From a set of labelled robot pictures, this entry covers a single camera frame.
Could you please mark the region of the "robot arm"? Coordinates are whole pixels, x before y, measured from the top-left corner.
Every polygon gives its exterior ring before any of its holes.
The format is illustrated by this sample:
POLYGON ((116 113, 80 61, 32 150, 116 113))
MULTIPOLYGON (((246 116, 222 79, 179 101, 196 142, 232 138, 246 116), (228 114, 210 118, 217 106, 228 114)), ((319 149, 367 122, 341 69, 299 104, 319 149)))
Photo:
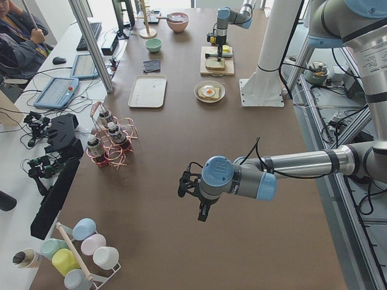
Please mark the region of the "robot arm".
POLYGON ((216 24, 211 33, 207 33, 207 41, 217 45, 216 60, 220 62, 223 56, 223 46, 227 42, 229 25, 237 25, 248 29, 252 23, 256 1, 244 1, 239 12, 223 6, 217 10, 216 24))
MULTIPOLYGON (((273 5, 258 67, 240 85, 244 106, 279 107, 279 87, 289 87, 281 74, 285 54, 296 29, 302 1, 276 1, 273 5)), ((354 53, 356 77, 365 93, 365 109, 374 122, 374 141, 343 144, 349 129, 346 118, 330 120, 322 134, 329 149, 278 156, 224 156, 209 158, 192 181, 200 200, 198 218, 205 221, 210 207, 223 193, 269 201, 278 178, 316 179, 335 173, 361 173, 386 181, 386 2, 312 1, 307 36, 309 48, 334 50, 348 47, 354 53)))

